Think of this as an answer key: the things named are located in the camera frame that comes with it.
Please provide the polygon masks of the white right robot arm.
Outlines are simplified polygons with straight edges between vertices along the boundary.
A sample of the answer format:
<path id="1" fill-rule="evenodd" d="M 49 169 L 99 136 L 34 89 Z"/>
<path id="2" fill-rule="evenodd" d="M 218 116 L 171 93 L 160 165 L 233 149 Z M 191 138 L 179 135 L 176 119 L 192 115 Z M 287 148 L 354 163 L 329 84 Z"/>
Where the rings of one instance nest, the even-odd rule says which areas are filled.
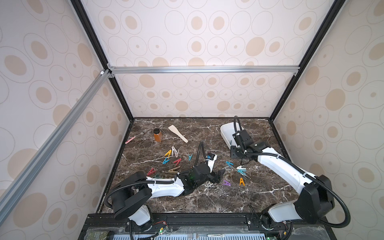
<path id="1" fill-rule="evenodd" d="M 324 175 L 309 173 L 282 155 L 269 144 L 255 142 L 246 130 L 235 130 L 233 134 L 235 146 L 232 147 L 242 157 L 257 161 L 268 167 L 299 194 L 299 198 L 283 204 L 271 205 L 266 209 L 265 220 L 270 222 L 303 220 L 308 224 L 318 222 L 332 228 L 344 228 L 351 222 L 351 213 L 344 201 L 333 191 L 332 183 Z M 341 223 L 329 223 L 322 218 L 335 207 L 338 202 L 345 218 Z"/>

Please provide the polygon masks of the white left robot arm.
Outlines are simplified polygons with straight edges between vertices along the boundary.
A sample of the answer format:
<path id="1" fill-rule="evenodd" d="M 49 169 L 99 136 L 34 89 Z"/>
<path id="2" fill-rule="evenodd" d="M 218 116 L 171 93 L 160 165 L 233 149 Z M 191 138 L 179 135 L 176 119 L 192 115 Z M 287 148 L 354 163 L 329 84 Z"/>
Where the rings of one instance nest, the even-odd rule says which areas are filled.
<path id="1" fill-rule="evenodd" d="M 205 182 L 221 183 L 225 171 L 221 169 L 215 173 L 205 163 L 172 179 L 150 178 L 139 171 L 115 185 L 105 196 L 104 205 L 113 210 L 116 220 L 129 219 L 141 227 L 153 221 L 146 205 L 149 199 L 187 196 Z"/>

